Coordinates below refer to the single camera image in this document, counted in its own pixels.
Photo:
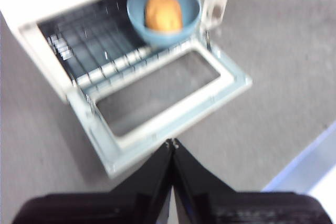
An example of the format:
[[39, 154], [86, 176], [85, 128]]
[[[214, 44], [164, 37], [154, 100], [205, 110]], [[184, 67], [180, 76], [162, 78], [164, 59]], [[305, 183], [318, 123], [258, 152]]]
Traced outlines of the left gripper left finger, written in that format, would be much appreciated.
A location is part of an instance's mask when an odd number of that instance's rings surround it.
[[13, 223], [156, 223], [172, 182], [167, 140], [111, 191], [49, 194], [25, 202]]

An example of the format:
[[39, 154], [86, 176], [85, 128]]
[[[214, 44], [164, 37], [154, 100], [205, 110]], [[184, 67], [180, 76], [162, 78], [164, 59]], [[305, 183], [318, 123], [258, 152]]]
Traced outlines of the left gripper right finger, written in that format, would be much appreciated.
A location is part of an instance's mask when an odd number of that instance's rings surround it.
[[331, 223], [313, 197], [235, 191], [173, 140], [174, 189], [191, 223]]

